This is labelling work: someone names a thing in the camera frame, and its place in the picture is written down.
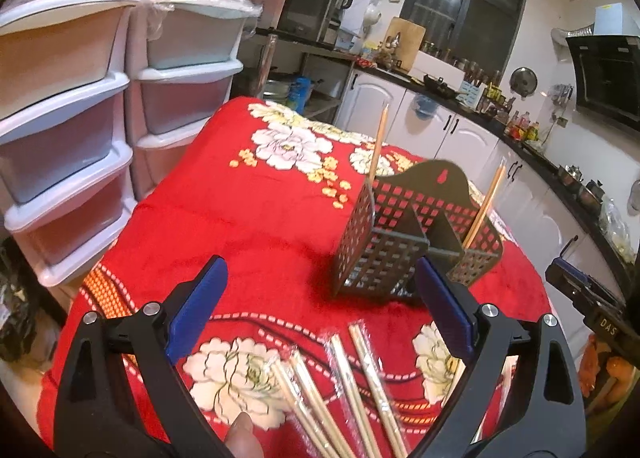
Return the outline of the left hand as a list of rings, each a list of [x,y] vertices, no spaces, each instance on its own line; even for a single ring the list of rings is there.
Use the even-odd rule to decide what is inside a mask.
[[[254,424],[246,412],[235,418],[224,439],[234,458],[262,458],[264,451],[254,434]]]

